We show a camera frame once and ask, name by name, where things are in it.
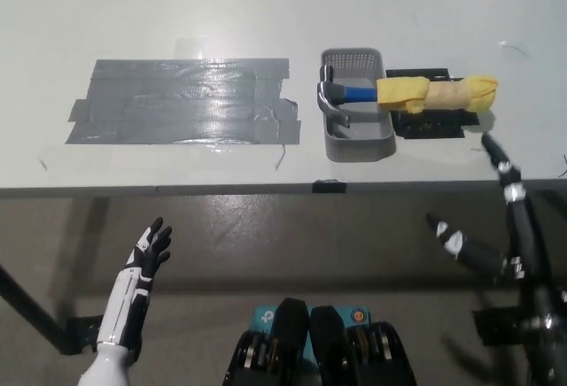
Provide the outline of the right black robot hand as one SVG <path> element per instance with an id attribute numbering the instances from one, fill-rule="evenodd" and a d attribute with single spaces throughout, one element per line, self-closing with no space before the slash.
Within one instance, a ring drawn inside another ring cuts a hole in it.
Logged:
<path id="1" fill-rule="evenodd" d="M 482 134 L 481 143 L 498 175 L 506 204 L 508 252 L 465 235 L 436 215 L 426 214 L 427 224 L 458 263 L 495 283 L 519 282 L 520 305 L 526 315 L 558 315 L 563 302 L 553 282 L 547 247 L 521 172 L 490 134 Z"/>

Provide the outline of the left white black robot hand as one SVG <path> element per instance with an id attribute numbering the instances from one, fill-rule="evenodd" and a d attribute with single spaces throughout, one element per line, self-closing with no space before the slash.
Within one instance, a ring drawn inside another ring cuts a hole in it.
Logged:
<path id="1" fill-rule="evenodd" d="M 137 240 L 114 281 L 97 335 L 99 344 L 129 351 L 139 347 L 155 275 L 170 257 L 171 233 L 158 217 Z"/>

